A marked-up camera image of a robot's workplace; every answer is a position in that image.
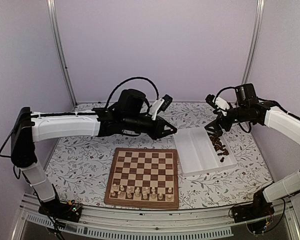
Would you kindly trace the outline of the white plastic divided tray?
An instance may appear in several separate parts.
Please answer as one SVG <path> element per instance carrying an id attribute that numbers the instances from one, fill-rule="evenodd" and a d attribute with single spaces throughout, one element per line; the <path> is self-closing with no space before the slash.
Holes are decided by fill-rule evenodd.
<path id="1" fill-rule="evenodd" d="M 173 138 L 183 177 L 230 170 L 237 166 L 237 160 L 223 136 L 220 140 L 229 151 L 229 155 L 223 163 L 220 162 L 220 157 L 204 127 L 180 129 Z"/>

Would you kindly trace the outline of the wooden chess board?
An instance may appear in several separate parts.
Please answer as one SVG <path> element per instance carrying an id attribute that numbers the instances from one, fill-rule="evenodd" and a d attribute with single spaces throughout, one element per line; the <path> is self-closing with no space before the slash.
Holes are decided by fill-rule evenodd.
<path id="1" fill-rule="evenodd" d="M 141 148 L 116 148 L 108 176 L 104 203 L 106 205 L 177 210 L 179 208 L 179 182 L 178 182 L 178 152 L 175 149 L 141 149 Z M 118 190 L 113 189 L 113 184 L 118 185 Z M 122 197 L 118 197 L 120 185 Z M 127 187 L 132 187 L 132 198 L 127 198 Z M 140 188 L 140 200 L 134 199 L 136 188 Z M 149 187 L 148 199 L 142 199 L 142 192 Z M 152 187 L 155 187 L 156 199 L 151 198 Z M 163 200 L 158 200 L 158 194 L 163 194 Z M 172 200 L 167 201 L 166 195 L 172 195 Z"/>

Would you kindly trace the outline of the light chess king piece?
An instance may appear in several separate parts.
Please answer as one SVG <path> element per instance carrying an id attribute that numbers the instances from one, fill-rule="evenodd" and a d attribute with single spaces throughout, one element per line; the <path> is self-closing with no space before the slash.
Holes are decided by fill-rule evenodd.
<path id="1" fill-rule="evenodd" d="M 135 200 L 140 200 L 141 199 L 141 192 L 137 192 L 137 193 L 134 192 L 134 199 Z"/>

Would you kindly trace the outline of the light chess piece bishop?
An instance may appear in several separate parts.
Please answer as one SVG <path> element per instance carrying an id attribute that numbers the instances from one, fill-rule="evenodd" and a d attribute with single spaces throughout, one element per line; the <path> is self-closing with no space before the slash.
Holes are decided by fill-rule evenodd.
<path id="1" fill-rule="evenodd" d="M 155 192 L 153 192 L 150 196 L 153 200 L 155 200 L 157 198 L 157 194 Z"/>

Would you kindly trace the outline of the light chess queen piece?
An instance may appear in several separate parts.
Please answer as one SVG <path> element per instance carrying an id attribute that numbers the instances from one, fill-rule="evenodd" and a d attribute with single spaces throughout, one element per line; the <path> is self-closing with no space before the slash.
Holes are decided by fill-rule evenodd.
<path id="1" fill-rule="evenodd" d="M 142 192 L 142 199 L 143 199 L 143 200 L 147 200 L 147 199 L 148 199 L 148 194 L 147 194 L 146 191 L 143 191 L 143 192 Z"/>

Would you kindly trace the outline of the light chess piece rook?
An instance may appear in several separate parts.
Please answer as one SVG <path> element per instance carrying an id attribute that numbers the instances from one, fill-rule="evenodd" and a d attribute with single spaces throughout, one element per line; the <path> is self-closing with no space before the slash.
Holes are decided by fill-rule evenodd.
<path id="1" fill-rule="evenodd" d="M 132 193 L 131 193 L 130 191 L 127 191 L 127 192 L 126 192 L 126 197 L 127 197 L 128 199 L 131 199 L 131 198 L 132 198 Z"/>

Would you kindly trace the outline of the light chess knight piece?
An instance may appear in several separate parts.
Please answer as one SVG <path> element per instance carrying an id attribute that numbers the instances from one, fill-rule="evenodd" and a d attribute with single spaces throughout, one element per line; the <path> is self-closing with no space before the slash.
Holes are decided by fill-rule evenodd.
<path id="1" fill-rule="evenodd" d="M 120 198 L 123 196 L 123 192 L 121 190 L 118 191 L 117 196 Z"/>

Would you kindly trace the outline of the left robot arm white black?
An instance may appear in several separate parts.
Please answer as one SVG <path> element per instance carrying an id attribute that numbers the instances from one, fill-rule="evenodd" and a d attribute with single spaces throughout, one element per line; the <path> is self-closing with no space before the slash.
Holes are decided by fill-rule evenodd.
<path id="1" fill-rule="evenodd" d="M 149 104 L 143 92 L 125 89 L 112 105 L 86 111 L 35 113 L 23 107 L 7 137 L 11 142 L 8 158 L 20 169 L 39 200 L 45 203 L 45 209 L 53 217 L 60 217 L 65 211 L 64 205 L 38 163 L 35 143 L 73 136 L 127 135 L 128 132 L 132 136 L 146 134 L 153 140 L 161 139 L 177 132 L 176 127 L 158 115 L 171 102 L 172 98 L 165 95 Z"/>

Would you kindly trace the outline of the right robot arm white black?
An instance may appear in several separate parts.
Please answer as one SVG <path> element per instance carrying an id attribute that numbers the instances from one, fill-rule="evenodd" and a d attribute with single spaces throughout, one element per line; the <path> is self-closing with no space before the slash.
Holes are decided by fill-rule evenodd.
<path id="1" fill-rule="evenodd" d="M 250 130 L 254 125 L 261 125 L 300 147 L 300 117 L 284 109 L 275 100 L 258 97 L 252 83 L 231 87 L 236 96 L 236 106 L 232 106 L 220 97 L 228 89 L 224 87 L 217 94 L 209 94 L 205 98 L 216 114 L 215 120 L 205 126 L 208 132 L 220 137 L 224 132 L 229 132 L 234 124 L 247 123 Z M 268 204 L 298 193 L 300 169 L 257 191 L 248 213 L 252 218 L 259 218 L 268 210 Z"/>

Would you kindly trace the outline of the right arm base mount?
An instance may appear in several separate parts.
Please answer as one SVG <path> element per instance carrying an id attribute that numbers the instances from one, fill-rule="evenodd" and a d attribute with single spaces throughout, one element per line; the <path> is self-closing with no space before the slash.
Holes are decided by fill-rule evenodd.
<path id="1" fill-rule="evenodd" d="M 254 235 L 260 235 L 268 230 L 273 222 L 274 213 L 271 203 L 250 203 L 233 205 L 228 211 L 228 216 L 234 219 L 235 223 L 252 221 L 247 223 L 247 229 Z"/>

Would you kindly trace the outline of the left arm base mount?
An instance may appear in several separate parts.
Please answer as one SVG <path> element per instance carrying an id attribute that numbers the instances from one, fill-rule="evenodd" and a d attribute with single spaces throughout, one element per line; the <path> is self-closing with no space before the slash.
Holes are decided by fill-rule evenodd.
<path id="1" fill-rule="evenodd" d="M 82 214 L 82 204 L 74 200 L 64 202 L 56 196 L 53 200 L 43 202 L 37 197 L 40 203 L 38 212 L 50 218 L 66 220 L 78 223 Z"/>

